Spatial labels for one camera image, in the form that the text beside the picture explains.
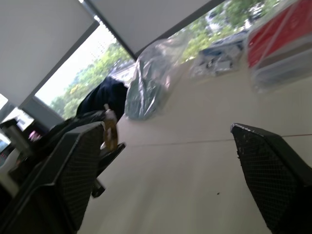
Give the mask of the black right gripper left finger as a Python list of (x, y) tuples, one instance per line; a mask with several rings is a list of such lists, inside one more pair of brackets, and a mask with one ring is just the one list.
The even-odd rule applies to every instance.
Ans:
[(22, 184), (2, 174), (1, 233), (77, 233), (97, 178), (103, 134), (100, 122), (67, 132)]

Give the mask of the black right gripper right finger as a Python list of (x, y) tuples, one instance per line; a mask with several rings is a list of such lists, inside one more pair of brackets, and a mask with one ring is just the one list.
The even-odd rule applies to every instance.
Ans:
[(312, 232), (312, 169), (280, 136), (231, 125), (246, 184), (273, 234)]

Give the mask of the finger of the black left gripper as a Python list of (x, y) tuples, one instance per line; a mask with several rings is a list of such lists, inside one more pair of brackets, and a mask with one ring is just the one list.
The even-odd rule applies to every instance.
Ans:
[(105, 111), (92, 111), (73, 118), (56, 125), (48, 133), (48, 146), (55, 147), (63, 135), (76, 127), (80, 127), (93, 122), (104, 121), (106, 118)]
[(107, 148), (102, 149), (99, 154), (100, 160), (97, 168), (97, 176), (99, 176), (125, 148), (126, 144), (123, 142), (120, 143), (115, 150), (109, 151)]

